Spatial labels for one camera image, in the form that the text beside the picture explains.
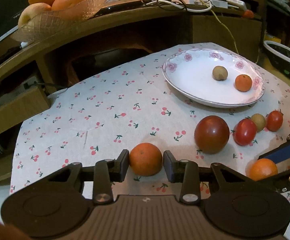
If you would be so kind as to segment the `cherry print tablecloth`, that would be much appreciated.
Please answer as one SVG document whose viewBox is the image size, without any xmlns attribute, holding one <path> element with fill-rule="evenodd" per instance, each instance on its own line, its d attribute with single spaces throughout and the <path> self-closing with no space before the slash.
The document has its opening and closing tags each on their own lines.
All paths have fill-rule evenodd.
<svg viewBox="0 0 290 240">
<path fill-rule="evenodd" d="M 114 67 L 22 124 L 10 192 L 32 239 L 290 239 L 290 87 L 214 43 Z"/>
</svg>

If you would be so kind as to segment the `white floral plate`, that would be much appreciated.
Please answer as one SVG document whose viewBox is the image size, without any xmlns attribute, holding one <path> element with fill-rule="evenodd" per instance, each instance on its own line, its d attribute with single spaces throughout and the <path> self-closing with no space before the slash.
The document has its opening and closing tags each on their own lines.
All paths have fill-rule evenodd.
<svg viewBox="0 0 290 240">
<path fill-rule="evenodd" d="M 166 81 L 186 97 L 206 106 L 235 108 L 256 103 L 265 92 L 265 82 L 256 65 L 232 51 L 193 48 L 179 51 L 162 67 Z M 251 78 L 247 92 L 236 89 L 235 79 Z"/>
</svg>

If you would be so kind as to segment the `white rimmed waste bin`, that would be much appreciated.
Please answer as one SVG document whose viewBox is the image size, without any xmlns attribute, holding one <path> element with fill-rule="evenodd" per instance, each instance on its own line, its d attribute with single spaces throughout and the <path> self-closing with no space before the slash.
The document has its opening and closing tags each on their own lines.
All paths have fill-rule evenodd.
<svg viewBox="0 0 290 240">
<path fill-rule="evenodd" d="M 272 66 L 290 79 L 290 48 L 270 40 L 265 40 L 263 46 Z"/>
</svg>

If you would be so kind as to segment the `glass fruit bowl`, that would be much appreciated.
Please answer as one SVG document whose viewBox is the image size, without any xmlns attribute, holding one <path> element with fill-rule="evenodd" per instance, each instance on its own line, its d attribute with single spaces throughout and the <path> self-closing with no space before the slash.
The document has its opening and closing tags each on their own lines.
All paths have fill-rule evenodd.
<svg viewBox="0 0 290 240">
<path fill-rule="evenodd" d="M 44 40 L 76 23 L 92 18 L 106 0 L 84 0 L 64 10 L 43 12 L 15 31 L 11 38 L 18 42 Z"/>
</svg>

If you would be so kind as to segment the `pale apple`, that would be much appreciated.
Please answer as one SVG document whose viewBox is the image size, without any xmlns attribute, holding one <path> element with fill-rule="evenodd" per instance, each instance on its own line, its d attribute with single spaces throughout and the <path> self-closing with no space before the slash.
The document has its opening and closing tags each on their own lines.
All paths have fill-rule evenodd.
<svg viewBox="0 0 290 240">
<path fill-rule="evenodd" d="M 51 11 L 52 7 L 47 3 L 34 3 L 27 6 L 18 19 L 18 28 L 27 24 L 32 18 L 45 11 Z"/>
</svg>

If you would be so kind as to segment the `orange mandarin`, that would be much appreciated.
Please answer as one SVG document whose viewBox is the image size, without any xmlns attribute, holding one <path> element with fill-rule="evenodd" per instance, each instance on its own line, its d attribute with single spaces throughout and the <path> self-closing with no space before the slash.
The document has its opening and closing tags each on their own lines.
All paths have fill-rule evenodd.
<svg viewBox="0 0 290 240">
<path fill-rule="evenodd" d="M 278 174 L 276 164 L 270 159 L 258 159 L 251 165 L 248 171 L 248 177 L 254 181 L 259 181 Z"/>
<path fill-rule="evenodd" d="M 129 162 L 136 175 L 153 176 L 162 169 L 162 153 L 157 146 L 144 142 L 131 150 Z"/>
<path fill-rule="evenodd" d="M 234 81 L 235 88 L 241 92 L 247 92 L 252 87 L 252 79 L 248 75 L 240 74 Z"/>
</svg>

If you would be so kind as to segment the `large dark red tomato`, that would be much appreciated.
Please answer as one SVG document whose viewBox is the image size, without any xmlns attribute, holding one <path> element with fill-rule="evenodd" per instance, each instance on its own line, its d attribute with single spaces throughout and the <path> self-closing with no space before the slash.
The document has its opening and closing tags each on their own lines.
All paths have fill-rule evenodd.
<svg viewBox="0 0 290 240">
<path fill-rule="evenodd" d="M 203 118 L 196 126 L 194 140 L 199 150 L 207 154 L 220 152 L 227 144 L 230 129 L 219 116 L 210 115 Z"/>
</svg>

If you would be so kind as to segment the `small red tomato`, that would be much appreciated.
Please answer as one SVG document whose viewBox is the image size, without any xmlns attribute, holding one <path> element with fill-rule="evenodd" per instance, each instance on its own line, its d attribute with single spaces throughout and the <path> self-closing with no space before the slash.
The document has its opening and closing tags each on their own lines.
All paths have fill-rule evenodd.
<svg viewBox="0 0 290 240">
<path fill-rule="evenodd" d="M 283 124 L 283 114 L 280 111 L 272 111 L 266 119 L 266 127 L 272 132 L 278 131 Z"/>
</svg>

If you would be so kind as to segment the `brown kiwi fruit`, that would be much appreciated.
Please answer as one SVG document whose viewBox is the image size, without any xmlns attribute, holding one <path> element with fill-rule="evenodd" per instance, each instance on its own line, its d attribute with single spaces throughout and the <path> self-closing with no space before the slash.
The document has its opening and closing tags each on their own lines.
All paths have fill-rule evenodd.
<svg viewBox="0 0 290 240">
<path fill-rule="evenodd" d="M 212 71 L 213 78 L 217 81 L 224 81 L 228 77 L 228 71 L 223 66 L 215 66 Z"/>
<path fill-rule="evenodd" d="M 256 125 L 257 132 L 262 131 L 265 128 L 265 126 L 266 126 L 265 117 L 263 115 L 259 114 L 259 113 L 255 113 L 254 115 L 252 115 L 251 120 Z"/>
</svg>

